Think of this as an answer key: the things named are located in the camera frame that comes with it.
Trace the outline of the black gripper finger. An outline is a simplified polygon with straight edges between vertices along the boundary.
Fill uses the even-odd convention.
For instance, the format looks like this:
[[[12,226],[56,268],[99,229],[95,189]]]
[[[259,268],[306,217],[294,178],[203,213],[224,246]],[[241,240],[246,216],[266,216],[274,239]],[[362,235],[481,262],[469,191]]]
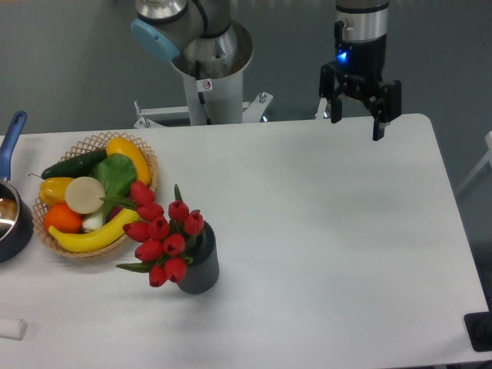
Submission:
[[[342,119],[342,101],[340,95],[343,87],[335,88],[337,67],[334,61],[321,66],[319,96],[325,98],[331,107],[331,122],[338,123]]]
[[[400,80],[381,82],[376,94],[369,98],[368,109],[374,118],[374,141],[384,137],[385,128],[396,118],[401,116],[402,85]]]

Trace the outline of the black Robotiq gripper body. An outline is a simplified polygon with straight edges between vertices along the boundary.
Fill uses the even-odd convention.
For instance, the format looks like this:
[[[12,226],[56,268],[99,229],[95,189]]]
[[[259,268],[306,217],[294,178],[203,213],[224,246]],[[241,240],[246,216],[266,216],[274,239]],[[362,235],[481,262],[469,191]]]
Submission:
[[[335,75],[340,87],[335,90],[332,102],[340,100],[340,95],[365,104],[379,99],[386,45],[386,35],[359,42],[344,41],[340,35],[335,37]]]

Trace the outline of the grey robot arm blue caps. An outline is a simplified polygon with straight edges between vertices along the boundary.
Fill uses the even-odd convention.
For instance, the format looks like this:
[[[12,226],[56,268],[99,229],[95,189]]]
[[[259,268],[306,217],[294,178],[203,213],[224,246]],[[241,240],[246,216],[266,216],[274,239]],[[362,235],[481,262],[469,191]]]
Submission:
[[[192,125],[259,122],[272,97],[243,99],[243,73],[253,55],[247,29],[227,1],[138,1],[131,32],[138,44],[181,74]],[[321,67],[317,118],[339,122],[342,99],[360,101],[374,119],[373,138],[401,115],[401,83],[382,78],[386,1],[339,1],[334,59]]]

